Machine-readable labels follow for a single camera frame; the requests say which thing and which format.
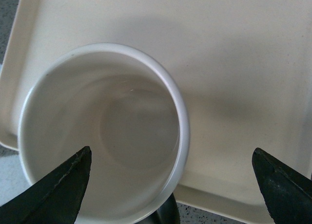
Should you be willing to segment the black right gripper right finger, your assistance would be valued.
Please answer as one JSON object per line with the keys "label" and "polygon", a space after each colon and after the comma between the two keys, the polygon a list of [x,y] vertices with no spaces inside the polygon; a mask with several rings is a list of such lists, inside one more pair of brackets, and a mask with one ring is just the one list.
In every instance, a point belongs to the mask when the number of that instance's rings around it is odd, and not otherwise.
{"label": "black right gripper right finger", "polygon": [[252,166],[269,215],[276,224],[312,222],[312,181],[261,148]]}

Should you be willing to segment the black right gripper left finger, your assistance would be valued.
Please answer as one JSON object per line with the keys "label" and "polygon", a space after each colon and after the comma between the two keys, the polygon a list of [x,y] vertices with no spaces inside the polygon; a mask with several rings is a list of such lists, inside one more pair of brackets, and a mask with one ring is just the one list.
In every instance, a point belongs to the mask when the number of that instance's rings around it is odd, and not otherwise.
{"label": "black right gripper left finger", "polygon": [[2,224],[75,223],[90,178],[92,152],[83,147],[0,207]]}

